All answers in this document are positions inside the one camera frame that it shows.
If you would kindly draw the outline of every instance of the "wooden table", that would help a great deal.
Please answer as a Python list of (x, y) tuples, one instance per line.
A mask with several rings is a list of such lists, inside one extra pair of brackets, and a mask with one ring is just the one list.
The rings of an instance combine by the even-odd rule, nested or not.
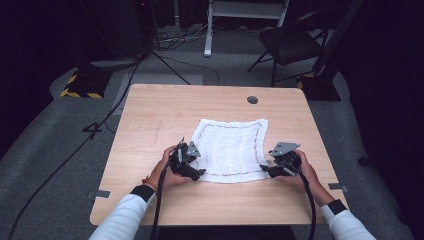
[[(247, 97), (259, 102), (250, 104)], [(264, 142), (268, 154), (276, 143), (300, 143), (321, 183), (338, 183), (334, 169), (299, 89), (147, 85), (131, 87), (104, 171), (100, 190), (109, 198), (97, 198), (91, 223), (98, 225), (118, 201), (149, 175), (163, 150), (190, 138), (201, 119), (225, 122), (269, 121)], [(347, 206), (341, 190), (329, 190)], [(153, 223), (152, 202), (142, 224)], [(324, 219), (317, 208), (317, 222)], [(197, 181), (164, 192), (159, 225), (261, 225), (310, 224), (306, 194), (265, 179), (237, 184)]]

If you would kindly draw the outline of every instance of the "white cloth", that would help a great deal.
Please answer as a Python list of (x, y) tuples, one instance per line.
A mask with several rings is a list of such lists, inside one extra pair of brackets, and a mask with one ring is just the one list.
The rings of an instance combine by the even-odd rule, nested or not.
[(201, 157), (190, 166), (206, 169), (200, 180), (238, 183), (269, 178), (260, 164), (268, 165), (263, 143), (268, 120), (253, 122), (217, 122), (202, 119), (191, 141)]

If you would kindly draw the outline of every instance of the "person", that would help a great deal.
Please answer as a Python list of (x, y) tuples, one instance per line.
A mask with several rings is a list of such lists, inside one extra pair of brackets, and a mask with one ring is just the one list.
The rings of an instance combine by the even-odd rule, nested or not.
[[(156, 196), (160, 174), (175, 148), (176, 146), (171, 146), (165, 149), (162, 159), (157, 163), (150, 177), (143, 181), (142, 185), (136, 186), (130, 194), (122, 198), (113, 211), (93, 232), (90, 239), (134, 239), (149, 203)], [(333, 237), (335, 239), (375, 239), (365, 226), (346, 209), (343, 203), (334, 199), (321, 185), (305, 153), (299, 150), (294, 151), (302, 161), (301, 170), (309, 181), (312, 196), (320, 207)], [(294, 177), (277, 176), (275, 180), (290, 184), (299, 191), (306, 193), (303, 181), (298, 174)], [(178, 176), (172, 171), (167, 171), (163, 182), (163, 190), (192, 181), (189, 177)]]

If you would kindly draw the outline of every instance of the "black chair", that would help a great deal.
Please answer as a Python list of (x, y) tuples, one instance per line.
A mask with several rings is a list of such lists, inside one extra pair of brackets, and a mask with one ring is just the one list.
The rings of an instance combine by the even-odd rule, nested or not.
[[(319, 57), (327, 43), (330, 30), (336, 29), (347, 11), (347, 7), (316, 10), (297, 18), (289, 24), (261, 31), (259, 39), (266, 51), (247, 71), (250, 72), (258, 63), (273, 60), (272, 87), (276, 82), (314, 72), (315, 69), (312, 69), (312, 71), (306, 73), (275, 80), (277, 64), (287, 65)], [(316, 36), (312, 36), (309, 32), (315, 30), (320, 30), (320, 32)], [(318, 43), (318, 38), (322, 38), (321, 44)], [(268, 54), (272, 57), (262, 60)]]

